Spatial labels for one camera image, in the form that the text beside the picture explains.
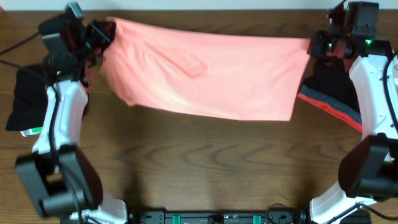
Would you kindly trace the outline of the coral pink t-shirt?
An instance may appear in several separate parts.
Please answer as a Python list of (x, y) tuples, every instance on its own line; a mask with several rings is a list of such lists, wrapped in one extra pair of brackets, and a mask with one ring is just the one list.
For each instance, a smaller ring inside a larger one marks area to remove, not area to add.
[(128, 105), (241, 121), (291, 118), (308, 39), (115, 22), (101, 71)]

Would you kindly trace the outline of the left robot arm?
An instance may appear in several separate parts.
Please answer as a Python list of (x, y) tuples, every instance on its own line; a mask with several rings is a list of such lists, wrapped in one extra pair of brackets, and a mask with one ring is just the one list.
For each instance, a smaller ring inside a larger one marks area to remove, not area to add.
[(126, 203), (107, 195), (80, 150), (88, 104), (89, 67), (114, 40), (116, 24), (63, 15), (42, 22), (47, 110), (32, 153), (18, 157), (16, 171), (41, 217), (61, 223), (127, 223)]

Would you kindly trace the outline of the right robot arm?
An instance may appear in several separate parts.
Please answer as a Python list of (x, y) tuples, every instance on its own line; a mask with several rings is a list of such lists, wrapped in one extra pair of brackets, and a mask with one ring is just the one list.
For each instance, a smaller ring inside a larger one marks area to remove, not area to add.
[(310, 201), (304, 223), (355, 222), (356, 211), (393, 221), (371, 206), (397, 197), (397, 90), (388, 40), (376, 38), (379, 4), (341, 1), (328, 11), (329, 30), (318, 30), (307, 53), (351, 59), (348, 73), (361, 115), (361, 142), (340, 162), (338, 180)]

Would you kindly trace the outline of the black shorts red waistband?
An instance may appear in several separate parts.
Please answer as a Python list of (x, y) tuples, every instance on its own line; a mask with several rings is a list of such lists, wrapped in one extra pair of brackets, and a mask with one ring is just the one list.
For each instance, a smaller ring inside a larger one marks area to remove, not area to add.
[(358, 97), (342, 60), (317, 59), (297, 97), (362, 131)]

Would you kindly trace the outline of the folded black garment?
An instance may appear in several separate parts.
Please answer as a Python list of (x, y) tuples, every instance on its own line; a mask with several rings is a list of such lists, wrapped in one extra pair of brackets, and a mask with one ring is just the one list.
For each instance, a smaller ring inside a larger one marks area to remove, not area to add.
[(25, 131), (43, 126), (47, 110), (47, 90), (39, 78), (18, 69), (14, 101), (6, 131)]

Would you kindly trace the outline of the white green card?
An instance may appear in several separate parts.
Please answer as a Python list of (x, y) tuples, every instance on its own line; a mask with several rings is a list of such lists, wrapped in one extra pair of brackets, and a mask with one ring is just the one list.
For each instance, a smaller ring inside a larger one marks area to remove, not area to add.
[(41, 132), (42, 132), (42, 127), (37, 127), (37, 128), (30, 128), (30, 129), (21, 131), (21, 134), (24, 137), (29, 137), (29, 136), (39, 135)]

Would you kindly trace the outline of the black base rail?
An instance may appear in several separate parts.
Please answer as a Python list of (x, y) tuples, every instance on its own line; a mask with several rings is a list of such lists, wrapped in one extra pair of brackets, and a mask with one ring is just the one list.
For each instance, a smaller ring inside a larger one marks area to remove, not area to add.
[(142, 212), (129, 215), (138, 224), (306, 224), (303, 210), (277, 208), (265, 212)]

